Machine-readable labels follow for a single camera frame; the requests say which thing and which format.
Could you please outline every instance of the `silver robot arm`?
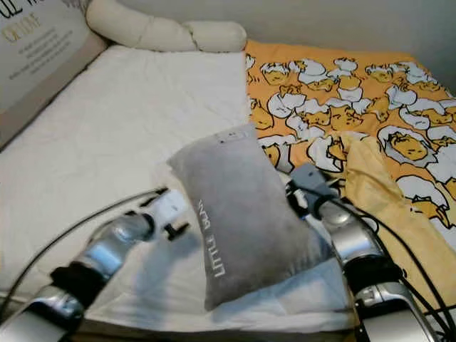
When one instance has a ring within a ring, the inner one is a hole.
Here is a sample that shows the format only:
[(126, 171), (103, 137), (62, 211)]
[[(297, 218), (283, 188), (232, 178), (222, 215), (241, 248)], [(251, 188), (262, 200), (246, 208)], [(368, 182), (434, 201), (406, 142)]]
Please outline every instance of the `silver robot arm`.
[(187, 209), (177, 190), (170, 190), (99, 227), (88, 246), (67, 266), (51, 274), (43, 287), (0, 327), (1, 342), (57, 342), (73, 333), (86, 309), (124, 264), (129, 251), (154, 232), (166, 230), (169, 239), (184, 232), (171, 224)]
[(294, 170), (291, 177), (290, 186), (295, 191), (306, 188), (323, 195), (306, 193), (308, 209), (321, 219), (331, 235), (333, 249), (353, 294), (361, 323), (356, 329), (357, 341), (439, 341), (411, 293), (400, 282), (401, 269), (362, 219), (330, 201), (336, 200), (335, 195), (318, 169), (305, 164)]

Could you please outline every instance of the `mattress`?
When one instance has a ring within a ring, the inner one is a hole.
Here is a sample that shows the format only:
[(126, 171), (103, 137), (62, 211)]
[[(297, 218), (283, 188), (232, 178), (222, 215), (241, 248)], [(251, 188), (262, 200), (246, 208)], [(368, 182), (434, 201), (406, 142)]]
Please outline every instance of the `mattress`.
[[(0, 155), (0, 289), (34, 252), (81, 217), (128, 195), (180, 187), (165, 164), (187, 143), (247, 121), (243, 53), (153, 53), (109, 48)], [(71, 235), (33, 269), (20, 296), (49, 282), (89, 234), (135, 204)], [(186, 235), (157, 235), (133, 250), (90, 308), (96, 321), (155, 331), (315, 332), (348, 328), (336, 260), (204, 310), (202, 241), (193, 212)]]

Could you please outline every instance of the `cream bolster pillow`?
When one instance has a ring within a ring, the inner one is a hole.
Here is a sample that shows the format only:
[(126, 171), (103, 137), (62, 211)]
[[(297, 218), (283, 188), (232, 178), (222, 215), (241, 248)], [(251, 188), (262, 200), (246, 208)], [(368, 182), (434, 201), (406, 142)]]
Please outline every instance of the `cream bolster pillow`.
[(241, 51), (247, 35), (242, 26), (224, 21), (189, 21), (148, 16), (116, 0), (92, 0), (87, 23), (116, 43), (154, 51)]

